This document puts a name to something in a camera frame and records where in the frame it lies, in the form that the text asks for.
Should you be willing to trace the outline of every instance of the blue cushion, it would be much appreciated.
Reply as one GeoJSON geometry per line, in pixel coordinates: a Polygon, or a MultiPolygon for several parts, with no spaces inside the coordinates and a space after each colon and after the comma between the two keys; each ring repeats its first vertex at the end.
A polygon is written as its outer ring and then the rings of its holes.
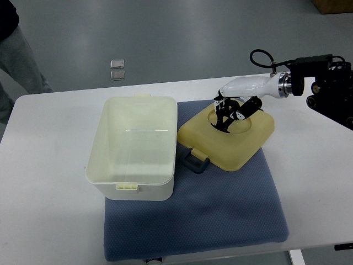
{"type": "MultiPolygon", "coordinates": [[[[178,103],[178,128],[212,101],[178,103]]],[[[284,242],[289,235],[279,196],[260,149],[240,170],[210,164],[202,174],[182,165],[177,144],[173,195],[163,202],[105,202],[107,261],[146,259],[284,242]]]]}

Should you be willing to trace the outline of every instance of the gray pants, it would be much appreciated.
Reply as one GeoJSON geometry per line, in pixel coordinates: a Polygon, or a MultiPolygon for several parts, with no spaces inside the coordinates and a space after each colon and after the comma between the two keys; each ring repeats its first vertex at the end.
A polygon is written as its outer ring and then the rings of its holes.
{"type": "MultiPolygon", "coordinates": [[[[0,41],[0,69],[9,74],[29,94],[54,92],[41,74],[33,52],[20,27],[10,37],[0,41]]],[[[0,123],[7,124],[14,101],[0,83],[0,123]]]]}

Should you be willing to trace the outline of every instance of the plastic storage box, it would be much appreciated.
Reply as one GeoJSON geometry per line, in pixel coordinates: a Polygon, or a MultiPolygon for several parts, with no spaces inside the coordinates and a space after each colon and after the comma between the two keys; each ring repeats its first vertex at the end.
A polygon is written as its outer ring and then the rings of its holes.
{"type": "Polygon", "coordinates": [[[177,112],[171,97],[108,99],[87,179],[109,199],[168,199],[174,186],[177,112]]]}

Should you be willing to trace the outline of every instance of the black jacket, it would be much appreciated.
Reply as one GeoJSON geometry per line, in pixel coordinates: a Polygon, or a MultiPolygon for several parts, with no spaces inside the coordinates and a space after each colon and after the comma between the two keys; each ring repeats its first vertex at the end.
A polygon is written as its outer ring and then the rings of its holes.
{"type": "Polygon", "coordinates": [[[0,41],[12,34],[19,20],[16,7],[9,0],[0,0],[0,41]]]}

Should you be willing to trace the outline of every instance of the white table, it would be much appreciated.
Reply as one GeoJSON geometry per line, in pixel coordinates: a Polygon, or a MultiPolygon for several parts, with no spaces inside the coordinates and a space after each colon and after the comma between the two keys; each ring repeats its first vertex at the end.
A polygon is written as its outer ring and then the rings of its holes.
{"type": "MultiPolygon", "coordinates": [[[[19,98],[0,144],[0,264],[105,264],[105,197],[85,178],[104,102],[149,93],[212,99],[234,77],[19,98]]],[[[263,150],[290,235],[284,243],[170,256],[165,262],[353,242],[353,131],[302,97],[262,98],[276,123],[263,150]]],[[[123,261],[120,264],[134,264],[123,261]]]]}

